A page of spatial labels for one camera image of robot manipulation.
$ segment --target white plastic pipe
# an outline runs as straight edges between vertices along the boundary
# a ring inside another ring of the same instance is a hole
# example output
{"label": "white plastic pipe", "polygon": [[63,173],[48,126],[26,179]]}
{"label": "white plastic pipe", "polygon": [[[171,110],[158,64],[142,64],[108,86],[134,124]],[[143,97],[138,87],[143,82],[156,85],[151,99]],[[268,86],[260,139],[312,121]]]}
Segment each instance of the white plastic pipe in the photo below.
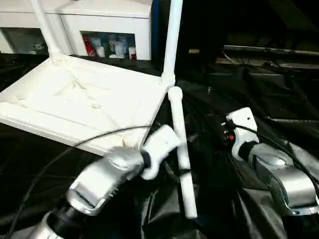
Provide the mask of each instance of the white plastic pipe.
{"label": "white plastic pipe", "polygon": [[50,25],[45,17],[43,8],[39,2],[39,0],[30,0],[34,13],[36,15],[36,18],[38,19],[41,27],[41,32],[44,37],[44,40],[46,42],[46,45],[48,46],[48,52],[50,56],[54,55],[60,55],[62,54],[62,51],[60,50],[54,35],[52,33],[52,30],[50,28]]}
{"label": "white plastic pipe", "polygon": [[[171,106],[174,131],[181,140],[181,145],[177,148],[178,166],[180,170],[190,169],[184,113],[181,102],[183,93],[180,87],[170,88],[168,91],[168,98]],[[187,218],[197,218],[195,193],[190,172],[180,177],[180,186],[184,202],[185,216]]]}
{"label": "white plastic pipe", "polygon": [[179,35],[179,26],[183,0],[171,0],[170,12],[166,39],[164,70],[161,76],[162,82],[168,86],[175,85],[175,61],[177,52],[177,43]]}

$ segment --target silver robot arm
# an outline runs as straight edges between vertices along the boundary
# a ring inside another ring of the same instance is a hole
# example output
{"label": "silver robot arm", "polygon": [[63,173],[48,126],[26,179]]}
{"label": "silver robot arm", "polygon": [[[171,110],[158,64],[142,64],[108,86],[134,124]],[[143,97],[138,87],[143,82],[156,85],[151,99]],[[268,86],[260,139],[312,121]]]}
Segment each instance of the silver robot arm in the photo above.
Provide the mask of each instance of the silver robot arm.
{"label": "silver robot arm", "polygon": [[87,217],[98,215],[120,185],[140,174],[146,180],[155,178],[160,163],[179,145],[175,132],[164,125],[149,137],[141,151],[112,148],[81,172],[66,194],[68,204],[45,215],[28,238],[80,238],[81,224]]}
{"label": "silver robot arm", "polygon": [[[228,122],[257,131],[254,116],[249,108],[230,113]],[[319,204],[315,187],[303,171],[294,166],[286,153],[265,143],[259,143],[256,134],[234,128],[235,143],[232,155],[246,161],[256,176],[269,188],[282,217],[318,214]]]}

